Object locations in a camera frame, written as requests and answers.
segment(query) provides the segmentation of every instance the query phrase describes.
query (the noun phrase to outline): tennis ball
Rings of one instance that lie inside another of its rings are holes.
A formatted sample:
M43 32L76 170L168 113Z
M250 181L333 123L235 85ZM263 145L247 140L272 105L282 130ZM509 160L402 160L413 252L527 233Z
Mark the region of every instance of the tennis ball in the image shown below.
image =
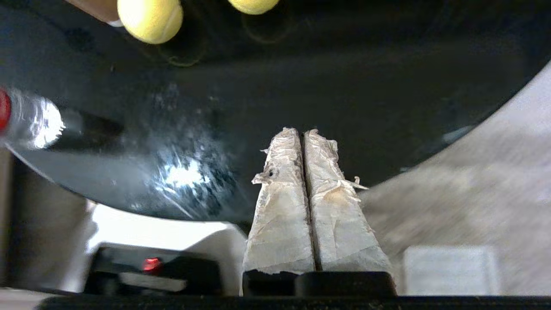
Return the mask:
M146 43L167 42L182 26L180 0L118 0L117 9L126 30Z
M271 10L279 0L229 0L232 6L250 15L260 15Z

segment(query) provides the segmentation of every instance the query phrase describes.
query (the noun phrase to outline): clear plastic bottle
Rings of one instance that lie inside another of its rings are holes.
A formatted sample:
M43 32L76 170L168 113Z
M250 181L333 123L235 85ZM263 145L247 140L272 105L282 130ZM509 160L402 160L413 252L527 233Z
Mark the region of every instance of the clear plastic bottle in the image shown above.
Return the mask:
M15 88L0 88L0 141L11 149L85 150L112 142L122 126Z
M60 110L52 101L15 88L0 88L0 136L9 147L44 149L64 129Z

